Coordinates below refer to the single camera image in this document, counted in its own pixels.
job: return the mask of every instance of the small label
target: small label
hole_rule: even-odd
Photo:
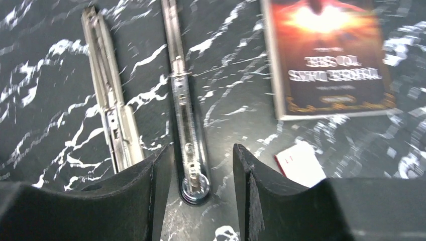
[[[305,187],[313,187],[326,178],[313,147],[304,141],[275,156],[282,173]]]
[[[396,150],[395,149],[393,149],[392,147],[389,147],[388,149],[387,149],[387,153],[386,153],[388,156],[390,156],[390,157],[392,157],[392,158],[395,158],[395,156],[396,156]]]

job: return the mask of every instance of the book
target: book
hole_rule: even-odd
[[[313,147],[304,141],[275,155],[281,172],[288,179],[305,187],[313,187],[326,178]]]
[[[262,0],[277,119],[395,112],[372,0]]]

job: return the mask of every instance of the metal track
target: metal track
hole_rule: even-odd
[[[125,105],[110,32],[94,7],[85,8],[81,21],[96,100],[100,108],[106,142],[114,172],[118,173],[144,159],[133,109]]]
[[[182,196],[190,204],[199,204],[207,197],[210,181],[206,174],[203,138],[196,132],[193,106],[189,91],[188,73],[183,55],[180,25],[175,0],[162,0],[172,73],[170,75],[177,123],[178,141],[184,178],[180,178]]]

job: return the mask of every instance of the red book cover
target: red book cover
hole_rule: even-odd
[[[396,107],[372,0],[263,0],[278,119]]]

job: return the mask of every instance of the countertop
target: countertop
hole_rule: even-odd
[[[212,178],[212,197],[184,204],[172,178],[162,240],[239,240],[232,147],[273,155],[309,142],[329,177],[414,178],[426,152],[426,3],[375,1],[399,114],[275,119],[263,16],[255,0],[180,0]],[[170,73],[159,0],[0,0],[0,180],[59,192],[114,174],[92,86],[81,12],[96,4],[116,47],[124,98],[145,155],[172,142]]]

